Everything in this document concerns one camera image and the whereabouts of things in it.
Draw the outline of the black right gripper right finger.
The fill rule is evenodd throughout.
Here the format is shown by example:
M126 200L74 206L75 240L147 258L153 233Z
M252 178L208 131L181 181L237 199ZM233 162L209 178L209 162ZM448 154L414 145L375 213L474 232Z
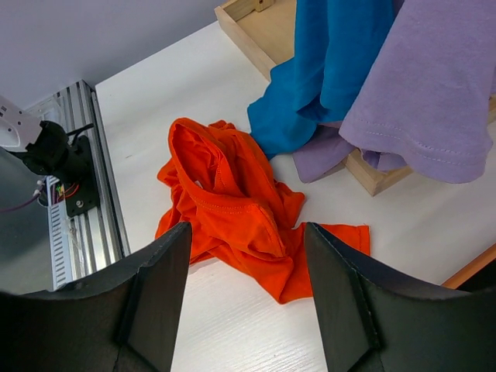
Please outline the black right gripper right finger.
M330 371L493 371L495 290L421 281L305 228L315 309Z

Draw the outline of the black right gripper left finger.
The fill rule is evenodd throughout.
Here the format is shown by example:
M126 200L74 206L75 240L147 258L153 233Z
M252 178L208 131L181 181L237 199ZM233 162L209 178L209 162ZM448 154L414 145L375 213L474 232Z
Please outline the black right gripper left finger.
M56 291L1 295L3 371L168 371L191 252L181 222Z

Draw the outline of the orange t shirt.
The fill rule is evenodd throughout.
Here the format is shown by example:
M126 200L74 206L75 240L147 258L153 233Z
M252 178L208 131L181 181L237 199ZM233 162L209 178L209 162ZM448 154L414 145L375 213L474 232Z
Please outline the orange t shirt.
M226 121L205 126L179 118L168 146L170 159L157 177L169 187L172 205L156 234L188 222L191 263L221 260L279 304L311 297L299 221L305 196L275 179L253 137Z

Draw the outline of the blue t shirt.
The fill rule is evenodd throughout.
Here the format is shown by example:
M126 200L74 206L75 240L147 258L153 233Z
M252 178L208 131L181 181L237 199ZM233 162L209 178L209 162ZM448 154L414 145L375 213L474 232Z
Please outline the blue t shirt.
M251 135L268 158L298 150L319 124L345 118L394 18L392 1L296 3L294 56L271 70L267 89L247 109Z

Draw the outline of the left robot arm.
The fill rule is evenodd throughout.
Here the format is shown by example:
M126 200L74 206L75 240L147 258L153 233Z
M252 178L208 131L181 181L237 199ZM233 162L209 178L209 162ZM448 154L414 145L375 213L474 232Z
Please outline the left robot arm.
M41 199L51 205L52 197L57 204L66 203L69 217L97 208L100 195L91 145L82 134L93 127L90 123L68 133L61 125L39 119L1 97L1 148L21 160L32 173L53 176L60 182L60 188L50 187L43 193L47 183L41 181L28 201L1 212L14 212Z

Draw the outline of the lavender t shirt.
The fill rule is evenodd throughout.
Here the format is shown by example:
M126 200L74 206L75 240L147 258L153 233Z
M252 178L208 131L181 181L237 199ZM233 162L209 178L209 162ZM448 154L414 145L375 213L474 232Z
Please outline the lavender t shirt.
M492 146L493 1L392 1L395 18L350 110L333 125L378 170L479 178Z

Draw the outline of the orange plastic basket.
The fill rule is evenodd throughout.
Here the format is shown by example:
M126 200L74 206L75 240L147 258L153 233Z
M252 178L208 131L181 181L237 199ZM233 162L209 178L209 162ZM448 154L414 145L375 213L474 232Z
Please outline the orange plastic basket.
M479 271L483 270L487 265L495 261L495 251L496 246L493 244L466 266L457 271L452 277L447 279L442 286L449 289L457 289Z

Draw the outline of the wooden clothes rack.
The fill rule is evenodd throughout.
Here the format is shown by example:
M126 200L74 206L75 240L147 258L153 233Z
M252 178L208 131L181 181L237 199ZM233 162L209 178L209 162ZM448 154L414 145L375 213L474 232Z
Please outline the wooden clothes rack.
M271 70L294 56L297 2L229 1L215 10L222 30L269 83ZM487 126L494 116L495 81L493 88L488 101ZM416 172L407 165L378 170L367 162L360 148L342 138L335 126L327 124L319 124L314 136L289 154L300 180L305 183L316 181L343 164L372 195Z

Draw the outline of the aluminium mounting rail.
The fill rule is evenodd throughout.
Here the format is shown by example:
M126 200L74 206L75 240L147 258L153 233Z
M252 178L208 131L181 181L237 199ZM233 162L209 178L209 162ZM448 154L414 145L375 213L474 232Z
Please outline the aluminium mounting rail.
M95 90L78 81L30 111L59 123L91 167L75 185L45 180L52 280L60 288L129 255L129 244Z

